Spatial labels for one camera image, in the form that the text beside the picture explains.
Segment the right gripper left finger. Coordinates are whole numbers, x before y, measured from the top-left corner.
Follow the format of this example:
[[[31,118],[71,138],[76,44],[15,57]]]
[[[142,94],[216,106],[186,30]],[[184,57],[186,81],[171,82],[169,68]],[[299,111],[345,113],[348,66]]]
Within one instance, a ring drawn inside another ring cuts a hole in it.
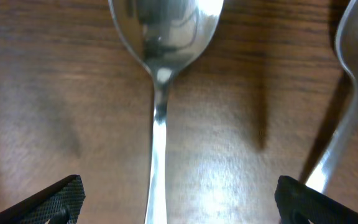
[[[81,177],[69,175],[0,212],[0,224],[76,224],[85,197]]]

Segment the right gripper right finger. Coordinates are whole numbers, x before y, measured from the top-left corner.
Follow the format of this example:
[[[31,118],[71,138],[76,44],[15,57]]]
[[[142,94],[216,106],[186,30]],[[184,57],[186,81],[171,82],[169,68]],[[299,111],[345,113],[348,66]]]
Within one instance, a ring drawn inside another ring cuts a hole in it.
[[[335,200],[281,175],[274,194],[282,224],[358,223],[358,213]]]

